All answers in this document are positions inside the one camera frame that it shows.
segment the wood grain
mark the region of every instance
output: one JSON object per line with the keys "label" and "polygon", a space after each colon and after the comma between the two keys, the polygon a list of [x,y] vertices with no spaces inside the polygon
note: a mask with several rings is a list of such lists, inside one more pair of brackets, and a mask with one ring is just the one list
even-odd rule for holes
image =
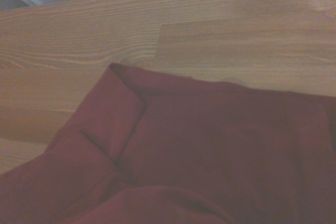
{"label": "wood grain", "polygon": [[155,68],[252,88],[336,96],[336,22],[305,11],[163,25]]}
{"label": "wood grain", "polygon": [[335,95],[335,20],[336,0],[76,0],[2,11],[0,137],[28,151],[0,167],[47,143],[111,62]]}

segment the dark red cloth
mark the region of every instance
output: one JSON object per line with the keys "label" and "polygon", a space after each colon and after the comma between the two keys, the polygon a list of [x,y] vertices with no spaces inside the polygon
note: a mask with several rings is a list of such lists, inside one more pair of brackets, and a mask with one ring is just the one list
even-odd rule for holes
{"label": "dark red cloth", "polygon": [[336,223],[336,98],[111,64],[0,223]]}

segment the maroon garment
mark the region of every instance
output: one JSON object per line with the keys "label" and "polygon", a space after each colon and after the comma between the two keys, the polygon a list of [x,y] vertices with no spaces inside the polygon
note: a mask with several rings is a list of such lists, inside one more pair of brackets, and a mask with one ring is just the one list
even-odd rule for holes
{"label": "maroon garment", "polygon": [[0,223],[336,223],[336,98],[111,64]]}

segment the wooden table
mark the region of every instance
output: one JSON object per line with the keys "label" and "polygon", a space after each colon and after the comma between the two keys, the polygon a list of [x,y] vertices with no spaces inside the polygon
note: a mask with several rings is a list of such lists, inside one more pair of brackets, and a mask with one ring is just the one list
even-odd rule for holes
{"label": "wooden table", "polygon": [[336,0],[76,0],[0,12],[0,172],[41,154],[111,62],[336,95]]}

